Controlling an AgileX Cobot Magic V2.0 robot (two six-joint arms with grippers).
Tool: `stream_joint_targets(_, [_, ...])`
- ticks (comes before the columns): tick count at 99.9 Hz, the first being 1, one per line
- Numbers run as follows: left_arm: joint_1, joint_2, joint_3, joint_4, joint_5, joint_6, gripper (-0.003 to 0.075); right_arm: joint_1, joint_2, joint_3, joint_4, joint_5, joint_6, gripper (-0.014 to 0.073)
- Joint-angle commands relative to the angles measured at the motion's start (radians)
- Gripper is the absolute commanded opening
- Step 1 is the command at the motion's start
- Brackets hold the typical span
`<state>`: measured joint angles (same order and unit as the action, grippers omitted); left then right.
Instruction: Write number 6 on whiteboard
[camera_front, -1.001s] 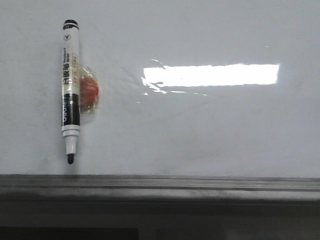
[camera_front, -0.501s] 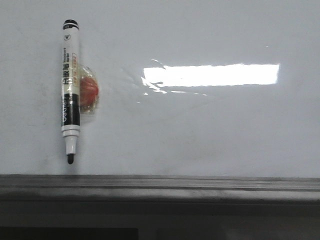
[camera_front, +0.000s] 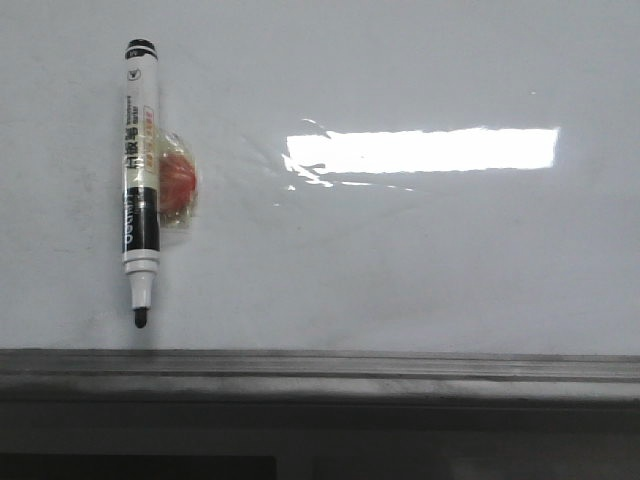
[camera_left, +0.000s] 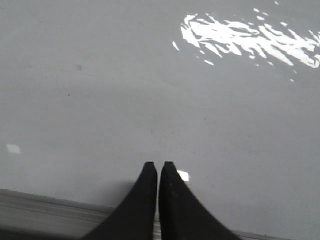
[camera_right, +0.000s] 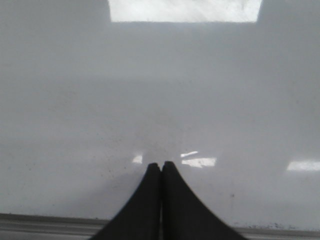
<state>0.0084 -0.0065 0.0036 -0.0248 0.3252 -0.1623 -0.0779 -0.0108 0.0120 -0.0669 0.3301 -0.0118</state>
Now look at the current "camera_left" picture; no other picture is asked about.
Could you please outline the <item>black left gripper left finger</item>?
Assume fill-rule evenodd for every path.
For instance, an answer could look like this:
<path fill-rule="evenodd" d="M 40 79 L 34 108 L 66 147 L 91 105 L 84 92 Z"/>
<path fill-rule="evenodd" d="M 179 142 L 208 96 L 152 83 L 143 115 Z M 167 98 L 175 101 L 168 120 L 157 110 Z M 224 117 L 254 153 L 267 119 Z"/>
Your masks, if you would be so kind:
<path fill-rule="evenodd" d="M 152 240 L 158 192 L 158 173 L 146 162 L 128 195 L 83 240 Z"/>

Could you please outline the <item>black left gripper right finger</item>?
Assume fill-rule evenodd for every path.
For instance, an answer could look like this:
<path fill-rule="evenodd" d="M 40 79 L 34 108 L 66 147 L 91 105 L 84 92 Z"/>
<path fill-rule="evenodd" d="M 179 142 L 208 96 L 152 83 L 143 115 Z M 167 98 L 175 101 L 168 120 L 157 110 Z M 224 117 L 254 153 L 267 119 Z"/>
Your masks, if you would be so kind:
<path fill-rule="evenodd" d="M 163 240 L 239 239 L 207 211 L 169 161 L 160 177 L 159 220 Z"/>

